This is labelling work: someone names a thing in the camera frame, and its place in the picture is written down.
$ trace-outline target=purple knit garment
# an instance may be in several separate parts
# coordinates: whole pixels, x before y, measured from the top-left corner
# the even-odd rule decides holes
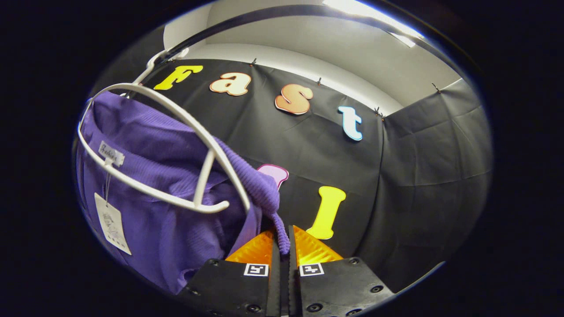
[[[124,154],[116,167],[148,186],[193,200],[207,146],[185,124],[136,100],[104,92],[88,110],[82,135],[98,151],[102,140]],[[79,146],[77,176],[85,216],[105,248],[169,292],[177,294],[209,258],[226,258],[261,231],[262,214],[278,233],[280,252],[289,252],[290,241],[276,213],[280,196],[277,184],[215,138],[239,176],[251,202],[247,215],[235,187],[217,161],[205,187],[202,203],[227,200],[219,213],[201,214],[145,195],[111,178],[107,200],[121,212],[124,235],[131,256],[108,243],[95,207],[94,193],[105,197],[107,173]]]

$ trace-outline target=ceiling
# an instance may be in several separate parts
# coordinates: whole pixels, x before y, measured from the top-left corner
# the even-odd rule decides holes
[[[206,24],[202,23],[206,28],[262,8],[321,3],[322,0],[220,0],[201,8],[196,19],[206,20]],[[365,79],[404,107],[434,93],[431,82],[443,88],[460,78],[419,46],[409,48],[380,29],[332,17],[293,16],[253,22],[211,36],[205,43],[254,44],[306,54]]]

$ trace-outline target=cutout letter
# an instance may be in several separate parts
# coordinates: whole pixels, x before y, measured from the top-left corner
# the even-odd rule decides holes
[[[287,180],[288,175],[290,175],[287,170],[272,164],[264,164],[257,170],[262,174],[271,176],[278,185],[278,190],[280,190],[280,185],[282,185],[282,182]]]
[[[321,205],[315,217],[314,225],[306,230],[306,232],[319,240],[331,239],[333,236],[333,222],[339,209],[341,201],[345,200],[346,194],[342,190],[331,187],[319,187],[319,195],[321,196]]]
[[[226,73],[220,80],[211,83],[210,90],[216,93],[228,93],[232,96],[241,96],[247,93],[246,87],[250,83],[250,76],[243,73]]]
[[[310,102],[307,100],[313,97],[311,89],[291,83],[282,87],[282,96],[276,97],[274,105],[280,110],[302,115],[310,109]]]
[[[349,136],[349,138],[360,141],[362,140],[362,133],[358,132],[356,129],[356,123],[362,123],[362,118],[356,115],[353,107],[340,106],[339,112],[343,114],[343,130]]]
[[[202,71],[203,66],[178,66],[162,83],[155,86],[155,90],[169,90],[173,87],[173,83],[179,83],[190,76],[192,72],[199,73]]]

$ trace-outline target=white tag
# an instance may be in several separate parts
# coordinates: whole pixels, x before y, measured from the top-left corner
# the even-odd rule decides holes
[[[98,149],[98,153],[100,153],[106,159],[112,160],[112,163],[116,164],[116,166],[121,166],[124,163],[125,156],[120,151],[112,148],[111,146],[107,145],[104,141],[100,143],[100,148]]]
[[[102,226],[104,237],[116,248],[131,255],[127,241],[125,241],[120,211],[112,205],[107,204],[106,200],[100,197],[98,193],[94,193],[94,199],[96,200],[96,210],[98,211],[98,218],[100,218],[100,225]]]

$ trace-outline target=black fabric curtain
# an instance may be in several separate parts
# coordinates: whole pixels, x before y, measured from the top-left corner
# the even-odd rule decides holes
[[[120,57],[130,62],[116,61],[93,92],[134,80],[147,60],[162,50],[151,47],[144,51],[145,59],[135,59],[139,62]],[[312,226],[321,203],[319,187],[345,191],[332,227],[334,235],[323,242],[343,257],[362,258],[392,291],[409,286],[447,260],[471,232],[486,200],[492,144],[483,106],[464,80],[382,122],[374,110],[349,96],[259,64],[171,61],[144,85],[154,88],[183,65],[200,65],[202,70],[158,92],[255,168],[274,164],[290,172],[280,188],[279,214],[286,224],[304,230]],[[212,82],[232,72],[251,76],[246,94],[210,90]],[[296,116],[276,109],[274,100],[289,83],[312,90],[307,113]],[[133,98],[171,115],[148,98]],[[342,105],[353,107],[362,118],[359,142],[343,132],[342,114],[337,111]]]
[[[486,202],[493,149],[463,80],[385,118],[376,206],[356,250],[397,292],[445,261]]]

